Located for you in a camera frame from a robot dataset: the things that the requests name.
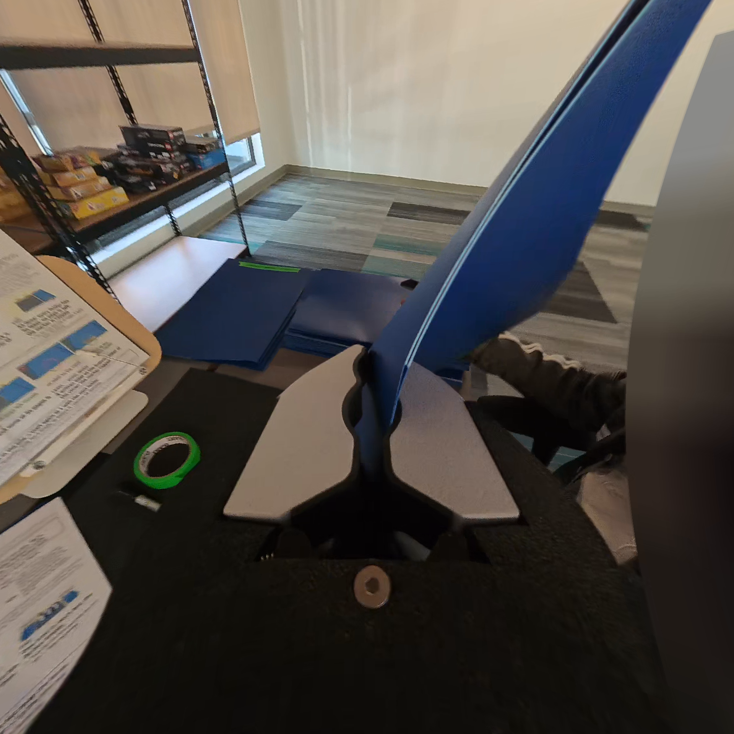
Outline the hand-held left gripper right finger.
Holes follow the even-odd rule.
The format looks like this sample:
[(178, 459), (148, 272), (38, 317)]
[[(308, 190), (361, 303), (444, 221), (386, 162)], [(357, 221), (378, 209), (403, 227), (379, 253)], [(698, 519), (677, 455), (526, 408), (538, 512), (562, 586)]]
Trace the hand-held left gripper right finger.
[(519, 510), (460, 395), (412, 364), (387, 438), (398, 488), (452, 529), (513, 524)]

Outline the stack of blue folders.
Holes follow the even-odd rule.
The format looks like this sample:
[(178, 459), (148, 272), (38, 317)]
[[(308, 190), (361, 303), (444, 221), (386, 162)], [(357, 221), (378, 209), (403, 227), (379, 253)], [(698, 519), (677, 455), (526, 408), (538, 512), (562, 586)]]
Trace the stack of blue folders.
[(228, 260), (153, 335), (166, 358), (263, 372), (313, 273), (249, 270)]
[(317, 270), (302, 290), (283, 347), (322, 359), (353, 346), (370, 350), (416, 286), (413, 280)]

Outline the beige roller blind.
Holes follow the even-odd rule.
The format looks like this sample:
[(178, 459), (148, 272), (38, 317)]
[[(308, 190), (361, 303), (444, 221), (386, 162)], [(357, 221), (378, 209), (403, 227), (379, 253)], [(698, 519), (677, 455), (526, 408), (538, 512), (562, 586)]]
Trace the beige roller blind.
[[(189, 2), (203, 69), (226, 143), (259, 131), (238, 2)], [(104, 41), (187, 45), (181, 2), (89, 2)], [(78, 2), (1, 2), (1, 39), (84, 43), (92, 35)], [(140, 125), (212, 130), (197, 64), (117, 68)], [(9, 73), (52, 151), (88, 146), (113, 149), (128, 123), (103, 68)]]

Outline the stack of black boxes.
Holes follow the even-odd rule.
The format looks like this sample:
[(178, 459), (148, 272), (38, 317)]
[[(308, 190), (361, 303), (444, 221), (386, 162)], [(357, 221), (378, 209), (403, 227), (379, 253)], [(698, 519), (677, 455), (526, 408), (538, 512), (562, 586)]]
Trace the stack of black boxes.
[(215, 137), (187, 135), (174, 126), (120, 126), (123, 143), (99, 153), (104, 175), (126, 195), (148, 195), (199, 171), (186, 153), (222, 149)]

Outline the light desk with wooden edge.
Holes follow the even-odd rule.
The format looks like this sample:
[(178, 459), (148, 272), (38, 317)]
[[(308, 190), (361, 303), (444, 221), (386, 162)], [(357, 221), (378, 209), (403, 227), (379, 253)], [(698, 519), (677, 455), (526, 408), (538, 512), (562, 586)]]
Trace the light desk with wooden edge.
[[(124, 270), (121, 276), (113, 277), (111, 290), (105, 291), (153, 335), (226, 261), (234, 260), (239, 250), (239, 246), (234, 244), (175, 237), (170, 244), (161, 246), (152, 256), (146, 256)], [(1, 235), (1, 253), (3, 256), (13, 253), (23, 257), (30, 268), (35, 270), (37, 280), (41, 283), (44, 285), (48, 281), (52, 287), (60, 286), (59, 293), (70, 295), (71, 301), (80, 306), (82, 314), (75, 318), (76, 322), (96, 318), (113, 335), (121, 335), (50, 273), (37, 260), (38, 257), (23, 252), (18, 244), (5, 235)], [(138, 348), (138, 355), (133, 359), (133, 364), (138, 364), (140, 368), (146, 358)], [(167, 393), (189, 369), (214, 373), (218, 367), (219, 364), (164, 358), (161, 354), (158, 367), (149, 376), (144, 377), (134, 387), (134, 391), (148, 397), (153, 395), (154, 389)]]

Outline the stack of yellow boxes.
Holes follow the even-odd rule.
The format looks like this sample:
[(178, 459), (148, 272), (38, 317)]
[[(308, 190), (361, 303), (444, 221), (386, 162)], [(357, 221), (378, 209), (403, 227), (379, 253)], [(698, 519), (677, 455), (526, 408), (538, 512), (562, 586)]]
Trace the stack of yellow boxes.
[(103, 160), (93, 149), (72, 149), (37, 155), (31, 164), (62, 215), (82, 221), (123, 207), (129, 199), (104, 175)]

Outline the black metal shelf rack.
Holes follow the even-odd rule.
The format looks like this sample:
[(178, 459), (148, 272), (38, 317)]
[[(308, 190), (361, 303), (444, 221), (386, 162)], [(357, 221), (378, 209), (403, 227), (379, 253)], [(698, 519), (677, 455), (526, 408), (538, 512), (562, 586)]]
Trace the black metal shelf rack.
[[(1, 75), (17, 71), (103, 68), (107, 71), (119, 102), (123, 106), (123, 113), (128, 121), (125, 126), (160, 126), (137, 123), (130, 102), (121, 86), (117, 68), (194, 63), (199, 69), (214, 129), (201, 134), (193, 131), (183, 133), (187, 135), (215, 137), (220, 142), (222, 149), (224, 145), (228, 145), (224, 142), (218, 123), (189, 2), (181, 2), (190, 35), (187, 45), (109, 44), (104, 41), (99, 31), (89, 2), (78, 3), (92, 35), (92, 41), (54, 43), (1, 39)], [(1, 117), (1, 179), (7, 179), (23, 201), (22, 205), (11, 204), (6, 207), (1, 204), (1, 228), (7, 231), (10, 237), (25, 246), (31, 254), (48, 254), (68, 260), (109, 291), (107, 281), (97, 270), (96, 262), (92, 261), (87, 250), (88, 244), (93, 244), (108, 233), (157, 209), (165, 211), (173, 233), (175, 236), (181, 235), (170, 204), (175, 204), (179, 198), (222, 176), (228, 179), (231, 201), (234, 209), (238, 211), (234, 180), (226, 162), (214, 168), (189, 175), (177, 184), (160, 188), (148, 195), (128, 195), (129, 203), (126, 205), (116, 207), (82, 221), (70, 220), (62, 215), (59, 205), (48, 196), (46, 187), (41, 183), (31, 164), (31, 158), (52, 155), (72, 149), (93, 149), (97, 153), (112, 153), (117, 145), (123, 143), (123, 135), (121, 142), (113, 149), (75, 146), (67, 150), (52, 151), (39, 127), (35, 126), (25, 102), (22, 101), (23, 105), (18, 109), (3, 84), (1, 84), (1, 94), (9, 98), (9, 106), (6, 109), (2, 108), (2, 110), (18, 116), (21, 125), (26, 127), (21, 135), (14, 135), (5, 117)]]

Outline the blue paper folder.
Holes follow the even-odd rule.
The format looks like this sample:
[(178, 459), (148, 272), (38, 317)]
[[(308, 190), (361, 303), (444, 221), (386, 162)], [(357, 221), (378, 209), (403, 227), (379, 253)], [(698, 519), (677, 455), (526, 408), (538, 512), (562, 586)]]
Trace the blue paper folder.
[(408, 368), (433, 372), (535, 315), (572, 270), (616, 171), (710, 2), (629, 2), (366, 358), (362, 467), (378, 477)]

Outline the green tape roll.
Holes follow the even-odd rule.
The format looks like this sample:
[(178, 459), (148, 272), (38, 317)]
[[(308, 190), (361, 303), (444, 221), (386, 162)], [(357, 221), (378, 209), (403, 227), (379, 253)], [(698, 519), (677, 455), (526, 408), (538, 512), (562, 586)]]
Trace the green tape roll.
[(197, 442), (183, 432), (148, 441), (133, 459), (133, 477), (150, 490), (169, 490), (182, 482), (201, 461)]

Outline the window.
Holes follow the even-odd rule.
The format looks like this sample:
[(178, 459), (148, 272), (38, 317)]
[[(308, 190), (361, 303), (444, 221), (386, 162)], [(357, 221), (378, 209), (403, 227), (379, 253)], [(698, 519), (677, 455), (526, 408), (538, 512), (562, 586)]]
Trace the window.
[(264, 168), (260, 134), (224, 145), (223, 151), (234, 182), (249, 178)]

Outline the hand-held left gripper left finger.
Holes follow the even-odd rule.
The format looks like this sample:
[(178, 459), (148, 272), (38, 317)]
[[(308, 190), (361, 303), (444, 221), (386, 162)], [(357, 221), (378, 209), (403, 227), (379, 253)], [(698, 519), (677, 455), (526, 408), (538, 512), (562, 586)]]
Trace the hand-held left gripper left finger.
[(361, 344), (293, 381), (276, 405), (223, 507), (227, 519), (306, 524), (357, 481), (362, 413)]

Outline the instruction sheet on clipboard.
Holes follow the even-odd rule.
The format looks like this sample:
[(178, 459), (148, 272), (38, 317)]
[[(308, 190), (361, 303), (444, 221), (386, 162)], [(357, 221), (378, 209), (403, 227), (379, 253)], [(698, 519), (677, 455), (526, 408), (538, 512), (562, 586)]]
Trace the instruction sheet on clipboard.
[(148, 399), (136, 392), (134, 387), (149, 376), (161, 360), (157, 339), (96, 281), (60, 258), (39, 256), (37, 260), (148, 358), (136, 376), (129, 377), (109, 399), (89, 412), (78, 428), (48, 446), (41, 455), (41, 461), (50, 458), (47, 465), (39, 470), (26, 469), (2, 485), (1, 504), (19, 495), (39, 500), (60, 491), (146, 406)]

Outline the dark felt desk mat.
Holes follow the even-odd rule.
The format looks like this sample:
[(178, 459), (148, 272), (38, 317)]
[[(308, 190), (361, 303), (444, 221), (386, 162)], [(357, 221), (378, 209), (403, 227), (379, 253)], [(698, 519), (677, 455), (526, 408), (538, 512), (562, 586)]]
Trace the dark felt desk mat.
[[(190, 369), (123, 445), (66, 500), (87, 547), (111, 586), (148, 576), (174, 574), (202, 564), (252, 561), (273, 526), (223, 516), (235, 482), (269, 418), (280, 392), (219, 373)], [(198, 466), (179, 485), (152, 491), (133, 478), (133, 459), (154, 437), (183, 432), (201, 451)], [(115, 496), (116, 490), (146, 495), (160, 511)]]

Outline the dark grey panel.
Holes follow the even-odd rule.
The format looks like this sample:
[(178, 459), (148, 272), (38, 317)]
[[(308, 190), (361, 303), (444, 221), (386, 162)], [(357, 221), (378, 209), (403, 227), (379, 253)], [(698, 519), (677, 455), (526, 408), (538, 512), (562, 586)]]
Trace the dark grey panel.
[(665, 172), (628, 379), (632, 519), (674, 725), (732, 733), (732, 32)]

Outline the printed instruction sheet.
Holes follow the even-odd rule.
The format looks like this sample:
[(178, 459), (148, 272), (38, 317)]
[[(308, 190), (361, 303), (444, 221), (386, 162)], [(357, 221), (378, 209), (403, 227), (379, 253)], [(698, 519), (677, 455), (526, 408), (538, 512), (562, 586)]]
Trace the printed instruction sheet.
[(56, 498), (1, 533), (1, 733), (25, 733), (78, 664), (111, 596)]
[(17, 254), (1, 253), (1, 486), (138, 371), (138, 348), (37, 280)]

